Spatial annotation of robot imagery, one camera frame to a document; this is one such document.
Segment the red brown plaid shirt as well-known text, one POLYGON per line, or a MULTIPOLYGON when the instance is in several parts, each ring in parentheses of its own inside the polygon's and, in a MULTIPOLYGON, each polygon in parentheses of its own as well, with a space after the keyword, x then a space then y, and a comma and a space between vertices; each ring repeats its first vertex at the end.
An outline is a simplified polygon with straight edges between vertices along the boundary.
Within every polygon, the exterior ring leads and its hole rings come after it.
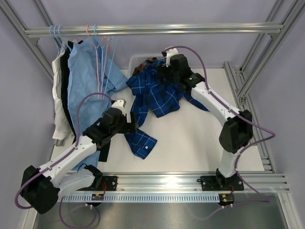
POLYGON ((158 59, 156 57, 148 58, 143 63, 139 64, 137 67, 134 68, 134 71, 132 73, 132 76, 139 74, 142 72, 147 66, 153 64, 158 59))

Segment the blue plaid shirt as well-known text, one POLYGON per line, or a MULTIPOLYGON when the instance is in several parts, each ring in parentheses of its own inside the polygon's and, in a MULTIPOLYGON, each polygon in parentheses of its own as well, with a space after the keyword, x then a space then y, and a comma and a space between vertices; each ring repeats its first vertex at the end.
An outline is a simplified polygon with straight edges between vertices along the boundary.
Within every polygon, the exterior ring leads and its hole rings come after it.
MULTIPOLYGON (((157 118, 178 111, 182 98, 203 111, 208 110, 186 92, 181 92, 177 84, 167 82, 164 85, 160 84, 156 67, 163 64, 165 59, 157 60, 139 74, 131 76, 126 83, 135 96, 131 111, 135 113, 139 127, 144 124, 149 111, 152 111, 157 118)), ((132 153, 141 159, 145 159, 157 144, 157 139, 140 129, 137 129, 135 134, 124 136, 132 153)))

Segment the pink wire hanger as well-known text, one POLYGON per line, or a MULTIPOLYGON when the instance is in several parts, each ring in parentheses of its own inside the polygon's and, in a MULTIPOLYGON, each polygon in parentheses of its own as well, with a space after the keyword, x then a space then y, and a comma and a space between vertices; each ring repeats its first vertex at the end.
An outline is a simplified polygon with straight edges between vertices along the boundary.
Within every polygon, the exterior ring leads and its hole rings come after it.
POLYGON ((99 67, 99 54, 98 54, 98 48, 102 45, 103 41, 106 39, 106 36, 103 36, 101 38, 101 40, 99 41, 98 45, 96 45, 96 43, 94 42, 94 40, 91 38, 90 33, 89 33, 89 28, 90 25, 86 25, 86 35, 88 37, 88 39, 91 41, 94 49, 95 49, 95 58, 96 58, 96 77, 97 77, 97 92, 101 93, 101 86, 102 86, 102 82, 100 80, 100 67, 99 67))

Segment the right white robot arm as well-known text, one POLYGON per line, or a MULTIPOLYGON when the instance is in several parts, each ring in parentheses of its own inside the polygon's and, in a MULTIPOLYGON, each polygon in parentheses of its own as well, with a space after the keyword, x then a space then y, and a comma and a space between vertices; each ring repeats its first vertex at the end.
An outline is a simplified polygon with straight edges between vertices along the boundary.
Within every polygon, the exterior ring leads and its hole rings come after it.
POLYGON ((177 51, 163 52, 165 63, 157 66, 157 73, 163 83, 175 83, 182 92, 188 93, 202 104, 222 126, 219 143, 223 148, 220 166, 215 176, 201 178, 202 185, 220 190, 231 190, 242 184, 236 173, 236 160, 253 137, 252 114, 240 111, 221 98, 207 83, 205 77, 194 73, 187 58, 177 51))

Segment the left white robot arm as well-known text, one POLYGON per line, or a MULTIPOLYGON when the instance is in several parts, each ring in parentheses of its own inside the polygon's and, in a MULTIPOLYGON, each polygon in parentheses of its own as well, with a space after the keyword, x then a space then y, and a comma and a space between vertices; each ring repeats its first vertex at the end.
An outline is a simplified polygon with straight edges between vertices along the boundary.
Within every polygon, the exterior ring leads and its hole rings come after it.
POLYGON ((20 196, 38 213, 48 212, 57 201, 80 190, 98 190, 103 186, 103 174, 93 165, 69 175, 79 162, 100 151, 116 134, 134 134, 138 127, 135 113, 131 120, 118 108, 109 108, 102 118, 88 127, 75 142, 54 160, 36 168, 27 167, 23 172, 20 196))

